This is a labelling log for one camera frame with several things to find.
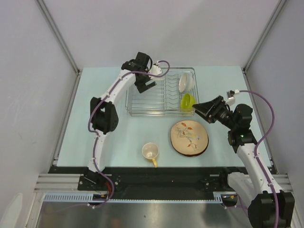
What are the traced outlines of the white bowl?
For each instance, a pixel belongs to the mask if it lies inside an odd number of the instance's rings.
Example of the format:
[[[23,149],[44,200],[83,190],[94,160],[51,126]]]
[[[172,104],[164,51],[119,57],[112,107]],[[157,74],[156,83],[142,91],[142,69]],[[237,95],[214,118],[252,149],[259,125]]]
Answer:
[[[189,92],[194,88],[194,78],[189,73],[184,73],[179,80],[179,92]]]

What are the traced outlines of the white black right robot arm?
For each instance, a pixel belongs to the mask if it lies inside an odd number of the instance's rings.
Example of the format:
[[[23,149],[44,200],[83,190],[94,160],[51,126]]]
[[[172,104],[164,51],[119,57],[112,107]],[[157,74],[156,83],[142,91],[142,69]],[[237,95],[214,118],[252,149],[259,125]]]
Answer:
[[[254,228],[289,228],[295,206],[290,192],[277,183],[258,151],[250,124],[253,109],[238,104],[229,110],[223,97],[193,105],[195,112],[208,123],[220,122],[228,131],[228,142],[243,162],[249,177],[232,172],[219,178],[223,190],[233,189],[240,197],[240,204],[247,207],[249,222]]]

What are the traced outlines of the metal wire dish rack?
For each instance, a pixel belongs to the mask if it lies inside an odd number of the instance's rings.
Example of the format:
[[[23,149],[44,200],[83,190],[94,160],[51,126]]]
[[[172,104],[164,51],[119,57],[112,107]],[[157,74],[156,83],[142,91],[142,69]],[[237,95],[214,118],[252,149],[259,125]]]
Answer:
[[[188,92],[179,92],[179,80],[188,74],[194,79],[194,87]],[[185,94],[199,101],[195,69],[192,67],[172,67],[166,76],[153,78],[156,86],[139,93],[136,86],[126,92],[125,108],[131,116],[193,116],[193,109],[181,109]]]

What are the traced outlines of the cream yellow handled mug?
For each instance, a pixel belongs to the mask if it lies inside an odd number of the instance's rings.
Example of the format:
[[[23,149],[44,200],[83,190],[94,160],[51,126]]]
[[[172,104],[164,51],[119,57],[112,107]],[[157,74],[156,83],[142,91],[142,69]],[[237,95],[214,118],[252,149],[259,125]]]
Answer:
[[[153,163],[155,168],[158,167],[157,158],[159,155],[159,147],[157,146],[157,144],[152,143],[152,142],[146,143],[142,147],[142,155],[147,160],[150,160]]]

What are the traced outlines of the beige bird pattern plate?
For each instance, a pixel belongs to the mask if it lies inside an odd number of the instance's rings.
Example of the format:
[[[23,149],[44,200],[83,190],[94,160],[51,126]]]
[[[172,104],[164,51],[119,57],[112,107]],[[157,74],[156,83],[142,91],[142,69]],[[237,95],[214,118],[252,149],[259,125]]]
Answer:
[[[174,150],[187,157],[203,154],[209,145],[209,136],[205,127],[193,120],[177,122],[171,128],[170,136]]]

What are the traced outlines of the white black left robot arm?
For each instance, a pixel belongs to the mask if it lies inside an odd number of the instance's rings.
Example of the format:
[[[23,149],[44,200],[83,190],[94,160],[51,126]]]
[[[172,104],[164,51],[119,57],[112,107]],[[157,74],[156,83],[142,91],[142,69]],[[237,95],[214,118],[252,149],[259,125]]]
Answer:
[[[140,93],[154,87],[155,82],[148,82],[153,76],[161,74],[162,69],[158,62],[153,62],[149,55],[138,52],[134,59],[122,64],[117,79],[101,97],[92,97],[87,128],[90,133],[95,134],[93,153],[88,164],[90,172],[96,172],[88,179],[88,184],[93,189],[99,190],[105,184],[105,178],[99,173],[105,168],[102,164],[105,142],[118,126],[119,118],[116,110],[118,101],[133,85]]]

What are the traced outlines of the lime green bowl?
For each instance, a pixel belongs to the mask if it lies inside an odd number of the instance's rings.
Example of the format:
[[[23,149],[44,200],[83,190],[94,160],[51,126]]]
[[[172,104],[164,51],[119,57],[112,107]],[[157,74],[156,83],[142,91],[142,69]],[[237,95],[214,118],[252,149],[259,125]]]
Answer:
[[[196,104],[196,99],[191,94],[185,94],[180,103],[180,109],[185,112],[193,110],[192,106]]]

